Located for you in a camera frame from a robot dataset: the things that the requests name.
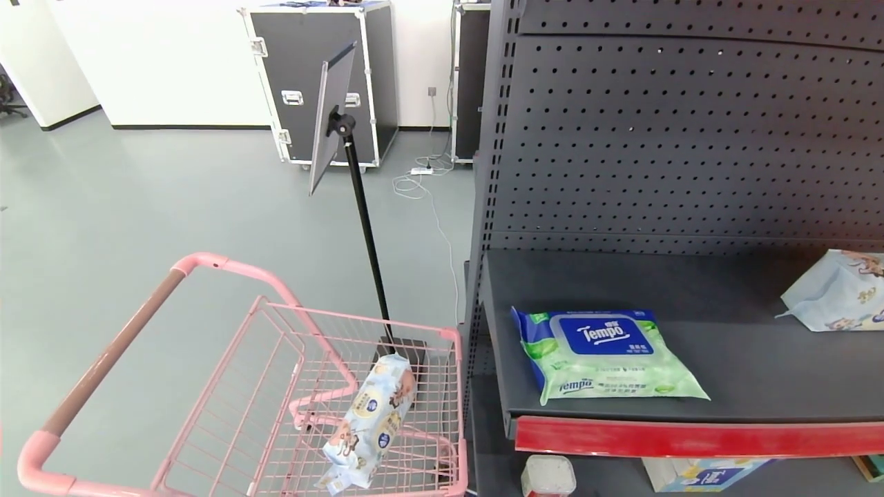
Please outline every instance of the white wall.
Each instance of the white wall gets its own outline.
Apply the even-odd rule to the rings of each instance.
[[[52,10],[112,124],[266,125],[236,12],[247,3],[64,0]]]
[[[64,0],[53,13],[114,125],[266,125],[236,8],[267,0]],[[394,0],[402,126],[447,126],[451,0]]]
[[[448,126],[452,0],[392,0],[401,126]],[[436,121],[427,96],[436,87]]]
[[[40,126],[98,105],[55,20],[50,0],[0,2],[0,64]]]

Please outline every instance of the shopping cart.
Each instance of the shopping cart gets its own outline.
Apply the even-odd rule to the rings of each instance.
[[[255,300],[150,489],[44,470],[89,396],[175,287],[200,265],[265,281],[284,303],[262,296]],[[19,456],[19,480],[29,490],[52,495],[328,495],[316,487],[330,465],[322,446],[373,361],[385,354],[377,339],[387,325],[404,343],[420,344],[395,346],[403,356],[423,357],[414,366],[418,394],[372,487],[343,494],[462,495],[467,487],[462,352],[454,329],[304,309],[273,274],[208,253],[185,257],[172,267],[49,421],[31,435]]]

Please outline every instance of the black baseboard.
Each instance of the black baseboard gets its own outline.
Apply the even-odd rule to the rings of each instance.
[[[423,131],[425,133],[429,133],[430,130],[440,133],[448,133],[451,131],[451,127],[449,126],[399,126],[400,131]]]
[[[70,118],[62,119],[62,120],[58,121],[56,124],[49,125],[49,126],[40,126],[40,129],[43,131],[52,131],[52,130],[58,129],[61,126],[72,123],[73,121],[75,121],[79,118],[82,118],[83,116],[88,116],[89,114],[91,114],[95,111],[99,111],[99,110],[101,110],[101,108],[102,108],[101,105],[96,105],[95,107],[91,107],[89,109],[86,109],[83,112],[77,112],[76,114],[72,115]]]
[[[112,125],[118,130],[157,130],[157,129],[217,129],[240,131],[270,131],[270,126],[261,125]]]

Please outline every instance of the metal shelf unit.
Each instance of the metal shelf unit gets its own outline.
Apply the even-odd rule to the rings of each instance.
[[[473,461],[479,495],[521,497],[519,485],[529,453],[518,452],[503,435],[497,402],[497,379],[476,376],[472,381],[474,411],[471,419],[476,437]],[[594,497],[659,496],[647,478],[642,462],[622,457],[569,457],[577,476],[574,495]],[[867,483],[848,458],[786,459],[753,472],[721,493],[727,497],[877,497],[879,486]],[[688,497],[695,493],[667,493]]]
[[[879,453],[884,336],[811,333],[792,317],[774,317],[784,311],[779,295],[813,262],[488,250],[480,299],[506,433],[520,450],[577,455]],[[712,400],[567,399],[541,406],[512,307],[655,310],[667,346]],[[554,436],[563,432],[566,438]]]
[[[516,447],[884,452],[870,383],[884,335],[773,318],[822,249],[884,251],[882,33],[871,1],[492,2],[466,340],[468,375],[500,381]],[[713,400],[541,409],[511,305],[650,308]],[[814,379],[831,391],[814,396]],[[618,427],[648,443],[593,438]],[[581,436],[551,441],[564,432]],[[772,468],[793,463],[812,464]]]

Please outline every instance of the pegboard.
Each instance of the pegboard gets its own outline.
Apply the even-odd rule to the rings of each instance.
[[[884,239],[884,53],[531,36],[514,67],[495,231]]]
[[[487,249],[884,249],[884,4],[495,0],[490,32],[468,375]]]
[[[884,50],[877,0],[543,0],[520,34],[684,36]]]

